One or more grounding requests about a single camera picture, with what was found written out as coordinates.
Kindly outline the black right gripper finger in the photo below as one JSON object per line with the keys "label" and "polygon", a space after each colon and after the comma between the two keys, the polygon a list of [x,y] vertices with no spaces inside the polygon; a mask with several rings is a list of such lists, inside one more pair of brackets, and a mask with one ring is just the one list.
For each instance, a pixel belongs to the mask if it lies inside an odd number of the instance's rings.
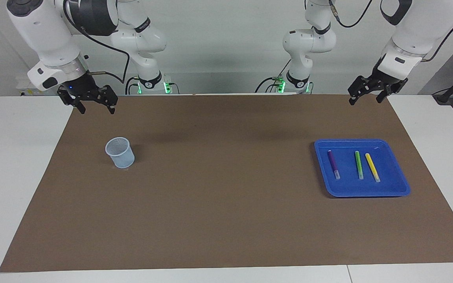
{"label": "black right gripper finger", "polygon": [[106,106],[111,115],[115,114],[115,107],[118,102],[118,96],[115,94],[110,85],[97,88],[96,102]]}
{"label": "black right gripper finger", "polygon": [[70,106],[76,108],[79,111],[79,113],[81,113],[81,114],[86,113],[86,108],[83,105],[83,103],[81,102],[81,100],[75,96],[70,95],[68,90],[66,90],[65,88],[58,88],[57,94],[58,94],[58,97],[63,102],[63,104],[70,105]]}

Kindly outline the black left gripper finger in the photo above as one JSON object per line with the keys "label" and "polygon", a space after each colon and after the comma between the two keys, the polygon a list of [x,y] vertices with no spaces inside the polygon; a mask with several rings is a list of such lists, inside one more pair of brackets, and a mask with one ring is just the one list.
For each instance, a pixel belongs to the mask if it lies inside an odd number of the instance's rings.
{"label": "black left gripper finger", "polygon": [[383,84],[383,89],[379,93],[379,95],[376,97],[376,101],[378,103],[382,103],[385,98],[387,98],[389,95],[392,94],[397,94],[401,91],[401,89],[405,86],[405,84],[408,82],[409,79],[404,79],[402,81],[399,81],[394,84]]}
{"label": "black left gripper finger", "polygon": [[350,95],[349,104],[354,106],[360,97],[370,92],[372,86],[375,86],[375,80],[370,77],[365,78],[360,75],[354,79],[348,87],[348,93]]}

